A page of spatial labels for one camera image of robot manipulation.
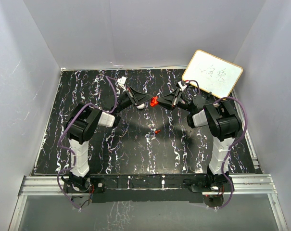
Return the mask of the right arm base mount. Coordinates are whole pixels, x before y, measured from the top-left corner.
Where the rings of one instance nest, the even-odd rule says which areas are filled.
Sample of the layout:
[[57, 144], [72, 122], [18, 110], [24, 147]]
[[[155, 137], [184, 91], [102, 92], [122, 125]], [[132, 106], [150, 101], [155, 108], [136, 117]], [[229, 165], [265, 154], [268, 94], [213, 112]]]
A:
[[225, 178], [221, 178], [218, 180], [210, 178], [192, 178], [184, 179], [183, 183], [185, 187], [188, 188], [193, 193], [218, 192], [220, 188], [224, 188], [225, 192], [234, 191], [234, 188]]

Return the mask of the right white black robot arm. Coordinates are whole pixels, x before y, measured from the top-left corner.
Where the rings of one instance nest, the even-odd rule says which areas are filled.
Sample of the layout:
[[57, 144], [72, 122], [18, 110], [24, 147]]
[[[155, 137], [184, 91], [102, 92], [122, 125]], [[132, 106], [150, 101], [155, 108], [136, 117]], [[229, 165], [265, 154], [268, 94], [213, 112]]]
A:
[[227, 153], [242, 128], [242, 121], [232, 104], [227, 100], [207, 104], [201, 95], [194, 96], [188, 101], [182, 97], [179, 88], [155, 101], [167, 110], [178, 107], [188, 111], [187, 123], [191, 128], [209, 127], [213, 136], [213, 150], [207, 171], [212, 175], [206, 178], [205, 183], [209, 190], [217, 191], [223, 185], [219, 175], [228, 172]]

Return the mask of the red earbud charging case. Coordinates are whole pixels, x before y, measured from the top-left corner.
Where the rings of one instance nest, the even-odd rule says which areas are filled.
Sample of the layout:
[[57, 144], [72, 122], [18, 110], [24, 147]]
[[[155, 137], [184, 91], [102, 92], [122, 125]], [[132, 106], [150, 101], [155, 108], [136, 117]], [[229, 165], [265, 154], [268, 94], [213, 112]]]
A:
[[150, 101], [150, 106], [154, 107], [156, 105], [158, 105], [158, 101], [157, 101], [158, 97], [152, 97], [151, 101]]

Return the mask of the white earbud charging case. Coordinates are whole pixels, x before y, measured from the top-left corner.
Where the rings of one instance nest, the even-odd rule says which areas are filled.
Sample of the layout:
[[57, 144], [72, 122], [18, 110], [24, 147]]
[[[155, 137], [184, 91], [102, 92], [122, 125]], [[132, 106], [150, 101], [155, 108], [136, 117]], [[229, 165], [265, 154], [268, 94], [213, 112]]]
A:
[[137, 106], [137, 109], [142, 110], [142, 109], [144, 109], [144, 107], [145, 107], [145, 104], [142, 103], [142, 104], [140, 104], [140, 105]]

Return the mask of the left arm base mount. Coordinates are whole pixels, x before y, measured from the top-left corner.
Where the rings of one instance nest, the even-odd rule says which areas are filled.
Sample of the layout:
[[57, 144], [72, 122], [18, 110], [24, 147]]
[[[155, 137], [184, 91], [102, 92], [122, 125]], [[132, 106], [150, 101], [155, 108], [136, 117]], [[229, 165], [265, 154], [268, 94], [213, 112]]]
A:
[[66, 193], [104, 193], [106, 189], [105, 180], [102, 178], [82, 178], [72, 181], [62, 177], [64, 191]]

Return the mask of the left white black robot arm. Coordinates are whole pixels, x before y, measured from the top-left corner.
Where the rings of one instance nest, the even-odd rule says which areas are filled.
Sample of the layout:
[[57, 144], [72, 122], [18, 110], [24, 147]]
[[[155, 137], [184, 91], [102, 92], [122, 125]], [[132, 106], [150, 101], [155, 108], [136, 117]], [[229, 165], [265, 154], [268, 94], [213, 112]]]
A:
[[66, 134], [69, 139], [72, 163], [70, 173], [76, 177], [74, 186], [80, 192], [86, 192], [91, 185], [89, 178], [88, 148], [89, 140], [93, 137], [98, 126], [106, 128], [117, 127], [122, 110], [129, 106], [143, 109], [145, 102], [152, 97], [146, 93], [138, 92], [131, 87], [126, 87], [124, 92], [116, 97], [114, 107], [110, 111], [104, 111], [87, 103], [79, 103], [71, 114], [66, 124]]

